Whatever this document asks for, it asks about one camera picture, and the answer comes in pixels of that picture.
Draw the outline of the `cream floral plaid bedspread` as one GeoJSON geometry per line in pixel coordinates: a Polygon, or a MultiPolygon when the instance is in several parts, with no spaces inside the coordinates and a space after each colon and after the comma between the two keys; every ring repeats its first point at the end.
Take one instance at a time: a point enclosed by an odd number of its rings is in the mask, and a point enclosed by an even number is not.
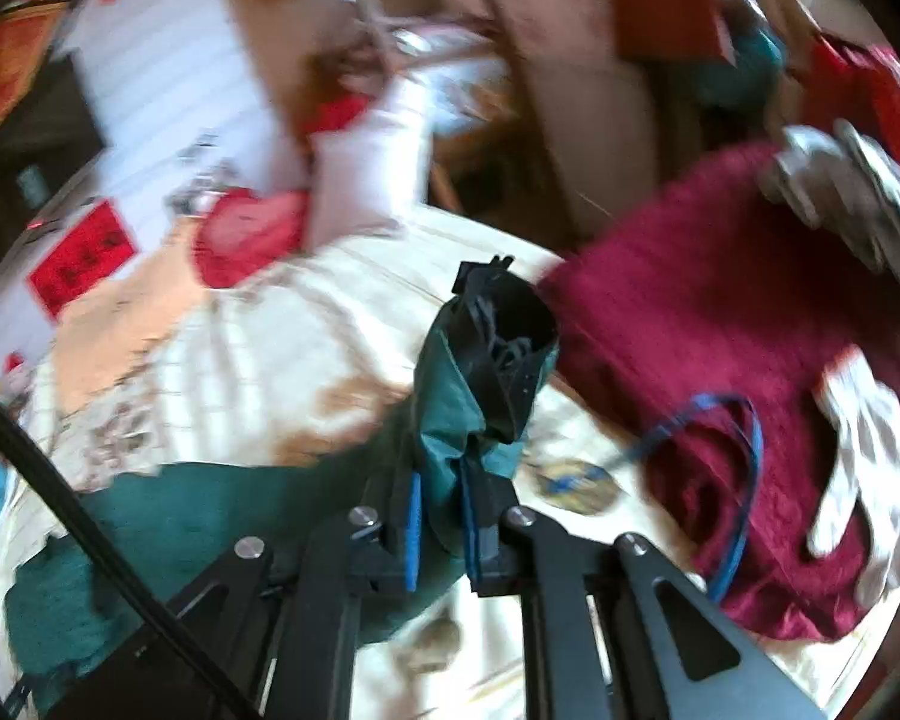
{"type": "MultiPolygon", "coordinates": [[[[408,394],[425,330],[450,299],[460,262],[491,255],[515,255],[512,270],[530,281],[560,262],[531,242],[423,208],[394,238],[338,239],[212,291],[129,376],[70,415],[59,409],[50,353],[35,367],[23,426],[78,493],[182,463],[307,468],[368,437],[408,394]]],[[[596,514],[538,496],[535,472],[544,465],[610,461],[628,440],[555,377],[536,399],[518,495],[574,535],[610,543],[634,530],[690,569],[696,548],[635,468],[614,470],[600,499],[608,509],[596,514]]],[[[23,688],[23,672],[37,660],[34,639],[11,637],[9,595],[20,567],[61,538],[63,525],[14,472],[0,514],[1,697],[23,688]]],[[[515,600],[478,601],[459,580],[383,644],[357,653],[352,718],[523,717],[519,616],[515,600]],[[424,629],[442,617],[461,634],[455,658],[421,661],[419,668],[437,663],[439,671],[404,671],[422,653],[424,629]]],[[[862,626],[836,644],[758,642],[836,718],[876,652],[865,637],[880,626],[862,626]]]]}

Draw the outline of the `red banner with black calligraphy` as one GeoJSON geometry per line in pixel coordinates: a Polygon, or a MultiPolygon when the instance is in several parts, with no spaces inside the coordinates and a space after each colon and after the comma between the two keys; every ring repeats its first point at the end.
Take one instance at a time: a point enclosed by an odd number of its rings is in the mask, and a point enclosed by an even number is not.
{"type": "Polygon", "coordinates": [[[56,322],[66,305],[136,254],[136,242],[118,210],[110,200],[102,200],[43,257],[27,283],[46,315],[56,322]]]}

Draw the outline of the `wall-mounted black television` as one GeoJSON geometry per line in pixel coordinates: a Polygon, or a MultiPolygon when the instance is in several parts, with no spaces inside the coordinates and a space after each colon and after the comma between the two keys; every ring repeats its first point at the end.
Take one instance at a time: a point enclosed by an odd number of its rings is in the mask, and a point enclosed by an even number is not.
{"type": "Polygon", "coordinates": [[[77,55],[41,67],[0,125],[0,271],[105,148],[77,55]]]}

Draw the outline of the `pale pink square pillow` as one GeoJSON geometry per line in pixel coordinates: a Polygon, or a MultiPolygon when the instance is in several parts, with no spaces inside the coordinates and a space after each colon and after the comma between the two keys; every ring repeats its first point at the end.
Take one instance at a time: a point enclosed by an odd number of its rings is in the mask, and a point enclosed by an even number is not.
{"type": "Polygon", "coordinates": [[[436,110],[430,86],[397,76],[344,128],[315,137],[305,249],[404,231],[427,193],[436,110]]]}

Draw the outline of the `wooden chair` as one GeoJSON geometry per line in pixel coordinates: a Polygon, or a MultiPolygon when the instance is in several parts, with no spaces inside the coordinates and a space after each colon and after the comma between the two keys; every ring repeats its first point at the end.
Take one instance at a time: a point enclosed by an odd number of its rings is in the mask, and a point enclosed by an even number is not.
{"type": "Polygon", "coordinates": [[[374,93],[404,76],[430,91],[430,200],[463,215],[458,183],[491,164],[546,154],[525,60],[499,0],[478,13],[388,16],[377,0],[349,0],[356,18],[313,65],[346,91],[374,93]]]}

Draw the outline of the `peach ruffled pillow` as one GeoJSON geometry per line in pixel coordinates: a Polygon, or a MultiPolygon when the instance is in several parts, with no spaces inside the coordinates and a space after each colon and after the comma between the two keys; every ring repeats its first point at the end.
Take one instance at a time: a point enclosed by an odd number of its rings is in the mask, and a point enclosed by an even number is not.
{"type": "Polygon", "coordinates": [[[193,244],[199,220],[176,220],[162,245],[125,278],[107,278],[66,305],[52,361],[59,409],[84,408],[129,376],[149,349],[205,302],[193,244]]]}

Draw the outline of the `dark green quilted puffer jacket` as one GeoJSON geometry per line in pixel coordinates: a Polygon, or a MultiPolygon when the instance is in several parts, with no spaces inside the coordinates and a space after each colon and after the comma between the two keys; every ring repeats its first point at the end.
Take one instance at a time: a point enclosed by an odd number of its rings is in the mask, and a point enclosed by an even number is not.
{"type": "Polygon", "coordinates": [[[17,574],[11,637],[46,718],[247,718],[344,712],[357,647],[466,574],[460,460],[512,479],[556,322],[502,259],[464,263],[411,394],[361,444],[307,468],[182,463],[91,494],[56,491],[66,536],[17,574]],[[418,589],[382,593],[362,558],[385,470],[421,477],[418,589]]]}

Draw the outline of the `white work glove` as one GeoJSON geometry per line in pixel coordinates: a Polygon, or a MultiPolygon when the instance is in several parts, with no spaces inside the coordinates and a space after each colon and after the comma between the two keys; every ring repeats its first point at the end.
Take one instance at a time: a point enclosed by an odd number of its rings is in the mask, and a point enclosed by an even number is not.
{"type": "Polygon", "coordinates": [[[811,229],[836,234],[873,273],[900,286],[900,164],[841,119],[831,132],[789,125],[759,185],[811,229]]]}
{"type": "Polygon", "coordinates": [[[855,582],[868,610],[900,587],[900,401],[850,346],[824,369],[814,401],[837,434],[836,460],[806,535],[818,559],[836,551],[855,511],[870,530],[870,553],[855,582]]]}

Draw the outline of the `dark red velvet cloth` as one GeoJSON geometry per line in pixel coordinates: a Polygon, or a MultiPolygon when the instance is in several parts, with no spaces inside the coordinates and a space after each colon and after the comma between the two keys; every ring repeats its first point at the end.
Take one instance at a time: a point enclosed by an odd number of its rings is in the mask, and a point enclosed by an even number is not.
{"type": "Polygon", "coordinates": [[[696,395],[751,401],[764,436],[758,484],[724,413],[653,450],[647,484],[696,546],[702,574],[717,569],[736,517],[748,517],[724,601],[741,628],[836,640],[862,621],[854,587],[868,530],[854,517],[831,556],[806,547],[836,456],[813,390],[857,346],[900,401],[900,288],[764,197],[759,177],[774,153],[749,142],[709,154],[539,289],[559,322],[559,374],[629,433],[696,395]]]}

